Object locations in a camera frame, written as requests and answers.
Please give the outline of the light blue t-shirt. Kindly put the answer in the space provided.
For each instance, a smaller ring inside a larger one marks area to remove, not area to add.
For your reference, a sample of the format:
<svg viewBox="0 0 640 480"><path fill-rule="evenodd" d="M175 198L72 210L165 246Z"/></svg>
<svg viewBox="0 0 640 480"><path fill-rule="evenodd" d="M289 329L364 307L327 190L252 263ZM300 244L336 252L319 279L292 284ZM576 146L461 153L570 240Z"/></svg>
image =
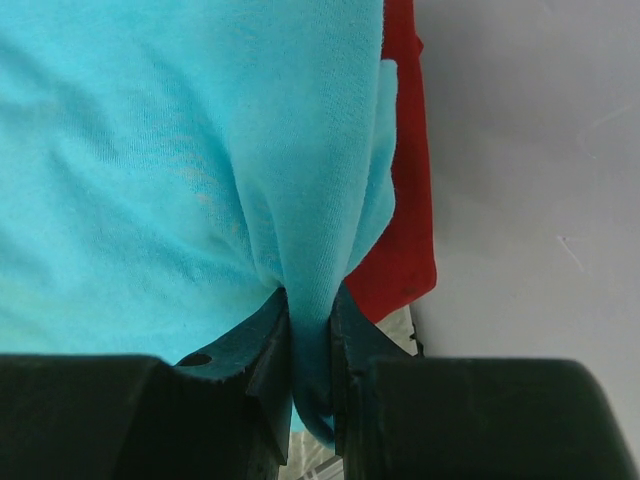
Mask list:
<svg viewBox="0 0 640 480"><path fill-rule="evenodd" d="M176 362L284 288L296 423L395 205L380 1L5 1L1 348Z"/></svg>

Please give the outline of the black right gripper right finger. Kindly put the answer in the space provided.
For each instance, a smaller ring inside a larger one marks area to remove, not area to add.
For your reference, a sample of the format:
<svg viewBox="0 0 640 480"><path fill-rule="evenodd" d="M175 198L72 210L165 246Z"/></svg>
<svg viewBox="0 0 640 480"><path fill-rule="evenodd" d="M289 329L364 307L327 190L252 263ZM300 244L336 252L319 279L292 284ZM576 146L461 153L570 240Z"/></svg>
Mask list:
<svg viewBox="0 0 640 480"><path fill-rule="evenodd" d="M635 479L607 398L564 359L423 358L341 288L330 318L335 447L349 479Z"/></svg>

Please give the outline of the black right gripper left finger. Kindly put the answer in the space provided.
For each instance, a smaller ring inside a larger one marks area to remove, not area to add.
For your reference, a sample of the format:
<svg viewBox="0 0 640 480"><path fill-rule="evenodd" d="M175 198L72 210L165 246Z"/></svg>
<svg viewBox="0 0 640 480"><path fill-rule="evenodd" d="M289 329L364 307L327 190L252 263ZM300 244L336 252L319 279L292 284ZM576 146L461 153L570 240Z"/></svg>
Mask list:
<svg viewBox="0 0 640 480"><path fill-rule="evenodd" d="M5 355L5 479L274 479L291 419L276 291L176 365L152 356Z"/></svg>

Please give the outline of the folded red t-shirt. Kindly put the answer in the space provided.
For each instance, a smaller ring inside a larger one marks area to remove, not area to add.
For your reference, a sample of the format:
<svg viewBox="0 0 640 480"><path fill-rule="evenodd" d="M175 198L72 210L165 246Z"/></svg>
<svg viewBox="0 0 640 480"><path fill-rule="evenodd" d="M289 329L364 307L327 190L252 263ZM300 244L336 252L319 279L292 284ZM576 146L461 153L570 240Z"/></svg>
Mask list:
<svg viewBox="0 0 640 480"><path fill-rule="evenodd" d="M429 293L437 282L426 102L414 2L384 3L382 57L397 65L397 142L390 224L346 284L361 312L378 323Z"/></svg>

